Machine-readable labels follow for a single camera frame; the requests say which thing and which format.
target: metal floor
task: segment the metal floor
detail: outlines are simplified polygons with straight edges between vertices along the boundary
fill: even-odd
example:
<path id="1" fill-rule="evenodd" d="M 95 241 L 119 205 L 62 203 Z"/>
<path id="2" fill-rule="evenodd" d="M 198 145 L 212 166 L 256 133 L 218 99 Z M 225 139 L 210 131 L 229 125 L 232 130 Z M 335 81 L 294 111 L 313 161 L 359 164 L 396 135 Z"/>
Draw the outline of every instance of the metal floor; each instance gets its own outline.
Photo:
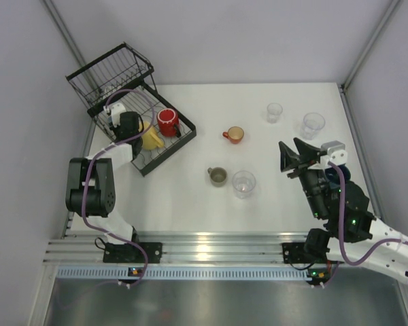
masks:
<path id="1" fill-rule="evenodd" d="M 70 325 L 408 325 L 397 283 L 341 268 L 325 290 L 301 282 L 149 280 L 127 290 L 107 284 L 60 310 L 100 280 L 56 280 L 48 326 Z"/>

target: transparent cup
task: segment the transparent cup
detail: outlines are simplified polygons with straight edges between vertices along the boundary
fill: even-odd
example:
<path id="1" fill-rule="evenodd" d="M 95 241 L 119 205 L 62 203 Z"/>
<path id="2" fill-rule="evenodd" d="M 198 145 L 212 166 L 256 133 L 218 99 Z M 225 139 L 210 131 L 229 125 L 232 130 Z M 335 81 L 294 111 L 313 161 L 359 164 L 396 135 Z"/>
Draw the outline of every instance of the transparent cup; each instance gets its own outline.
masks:
<path id="1" fill-rule="evenodd" d="M 325 127 L 325 118 L 319 113 L 308 113 L 304 116 L 301 126 L 301 136 L 304 139 L 312 140 Z"/>
<path id="2" fill-rule="evenodd" d="M 256 187 L 256 178 L 251 172 L 239 171 L 233 176 L 233 187 L 236 197 L 247 198 Z"/>
<path id="3" fill-rule="evenodd" d="M 270 124 L 275 124 L 283 113 L 283 107 L 278 103 L 271 103 L 267 106 L 267 121 Z"/>

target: white wall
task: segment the white wall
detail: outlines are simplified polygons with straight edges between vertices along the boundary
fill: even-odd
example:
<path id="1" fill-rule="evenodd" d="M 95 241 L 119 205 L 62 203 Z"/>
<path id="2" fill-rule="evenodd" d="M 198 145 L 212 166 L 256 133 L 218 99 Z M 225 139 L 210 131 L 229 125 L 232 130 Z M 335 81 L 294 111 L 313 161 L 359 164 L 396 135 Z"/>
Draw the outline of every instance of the white wall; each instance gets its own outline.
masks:
<path id="1" fill-rule="evenodd" d="M 67 163 L 88 117 L 70 53 L 38 0 L 0 0 L 0 325 L 25 325 L 48 239 L 62 229 Z"/>
<path id="2" fill-rule="evenodd" d="M 408 0 L 354 80 L 349 99 L 385 215 L 408 234 Z"/>
<path id="3" fill-rule="evenodd" d="M 342 83 L 390 0 L 56 0 L 87 60 L 127 41 L 162 84 Z"/>

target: tabletop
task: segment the tabletop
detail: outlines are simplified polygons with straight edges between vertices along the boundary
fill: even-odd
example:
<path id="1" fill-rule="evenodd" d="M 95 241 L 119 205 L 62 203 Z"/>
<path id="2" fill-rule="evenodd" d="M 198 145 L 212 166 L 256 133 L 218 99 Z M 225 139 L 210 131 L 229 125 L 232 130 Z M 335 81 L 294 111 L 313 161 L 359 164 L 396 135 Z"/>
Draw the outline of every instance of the tabletop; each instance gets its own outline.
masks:
<path id="1" fill-rule="evenodd" d="M 326 125 L 315 146 L 338 140 L 349 153 L 352 181 L 368 196 L 339 89 L 334 83 L 207 84 L 158 86 L 158 92 L 197 127 L 197 136 L 150 174 L 142 177 L 127 164 L 115 172 L 116 209 L 137 231 L 146 232 L 308 232 L 323 221 L 313 218 L 298 179 L 279 170 L 278 142 L 296 149 L 294 137 L 306 113 L 318 112 Z M 266 121 L 266 107 L 284 108 L 276 124 Z M 245 136 L 233 145 L 222 136 L 240 126 Z M 96 128 L 90 154 L 109 139 Z M 207 169 L 228 172 L 224 187 L 211 185 Z M 252 196 L 234 195 L 232 176 L 247 170 L 256 177 Z M 71 231 L 84 232 L 82 219 Z"/>

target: black dish rack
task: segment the black dish rack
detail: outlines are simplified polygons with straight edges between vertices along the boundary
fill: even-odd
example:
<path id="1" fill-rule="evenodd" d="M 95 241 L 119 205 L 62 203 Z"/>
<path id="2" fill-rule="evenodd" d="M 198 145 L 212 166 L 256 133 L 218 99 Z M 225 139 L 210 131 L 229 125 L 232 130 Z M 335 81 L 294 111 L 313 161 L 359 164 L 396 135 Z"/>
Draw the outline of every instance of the black dish rack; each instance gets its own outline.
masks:
<path id="1" fill-rule="evenodd" d="M 133 165 L 143 176 L 153 171 L 197 135 L 195 125 L 157 92 L 153 72 L 154 67 L 147 58 L 123 43 L 67 76 L 68 82 L 85 104 L 89 116 L 111 141 L 115 141 L 115 134 L 109 128 L 109 117 L 103 108 L 109 96 L 117 90 L 138 89 L 143 92 L 154 105 L 156 114 L 167 107 L 178 112 L 180 137 L 164 137 L 160 133 L 157 120 L 154 119 L 154 127 L 165 142 L 165 146 L 152 151 L 142 149 L 133 160 Z M 150 78 L 154 88 L 146 83 L 147 77 Z M 142 119 L 151 121 L 151 106 L 141 95 L 133 92 L 117 94 L 110 104 L 119 100 L 127 111 L 138 112 Z"/>

